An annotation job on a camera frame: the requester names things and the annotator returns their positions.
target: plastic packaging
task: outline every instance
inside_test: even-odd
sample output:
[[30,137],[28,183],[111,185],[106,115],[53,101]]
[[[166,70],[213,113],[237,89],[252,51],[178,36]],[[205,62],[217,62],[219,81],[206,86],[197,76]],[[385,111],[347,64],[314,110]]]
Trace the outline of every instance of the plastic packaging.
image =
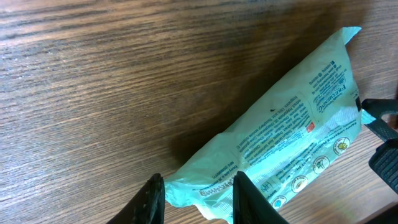
[[361,130],[344,27],[284,75],[165,181],[166,200],[232,223],[232,185],[244,171],[278,209],[318,177]]

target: wood grain surface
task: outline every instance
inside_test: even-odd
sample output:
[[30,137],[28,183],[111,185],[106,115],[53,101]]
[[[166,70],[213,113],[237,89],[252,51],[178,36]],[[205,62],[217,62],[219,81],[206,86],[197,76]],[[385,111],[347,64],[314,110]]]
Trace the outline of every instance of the wood grain surface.
[[[342,26],[361,97],[395,98],[398,1],[1,0],[0,223],[105,223]],[[357,223],[398,202],[365,127],[280,213]],[[166,207],[166,223],[206,221]]]

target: light blue plastic package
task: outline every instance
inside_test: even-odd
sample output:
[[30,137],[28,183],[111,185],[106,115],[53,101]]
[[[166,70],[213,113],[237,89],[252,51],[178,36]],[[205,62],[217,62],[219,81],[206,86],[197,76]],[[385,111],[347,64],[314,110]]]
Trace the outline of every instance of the light blue plastic package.
[[284,75],[223,133],[166,179],[166,200],[207,219],[232,219],[233,177],[244,171],[278,209],[318,177],[361,130],[344,27]]

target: circular icon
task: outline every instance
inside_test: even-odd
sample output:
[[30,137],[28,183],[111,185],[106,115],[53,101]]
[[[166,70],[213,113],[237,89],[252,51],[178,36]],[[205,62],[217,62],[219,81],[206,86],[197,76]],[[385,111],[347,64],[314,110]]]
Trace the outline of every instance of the circular icon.
[[326,156],[320,156],[315,159],[312,164],[312,169],[316,174],[320,174],[330,165],[330,161]]
[[286,203],[287,199],[285,196],[280,195],[277,196],[271,203],[271,205],[274,207],[274,209],[278,209],[281,206],[283,206]]
[[292,182],[292,190],[294,193],[299,193],[308,184],[306,176],[298,176]]
[[351,141],[348,138],[339,138],[333,145],[333,150],[337,155],[341,155],[348,148],[349,144],[351,144]]

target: red label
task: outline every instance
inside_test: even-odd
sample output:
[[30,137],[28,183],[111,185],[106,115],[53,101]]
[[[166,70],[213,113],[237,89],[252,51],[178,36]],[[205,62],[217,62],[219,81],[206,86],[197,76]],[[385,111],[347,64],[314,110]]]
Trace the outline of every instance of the red label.
[[311,121],[311,124],[307,126],[307,132],[310,133],[315,128],[315,124]]

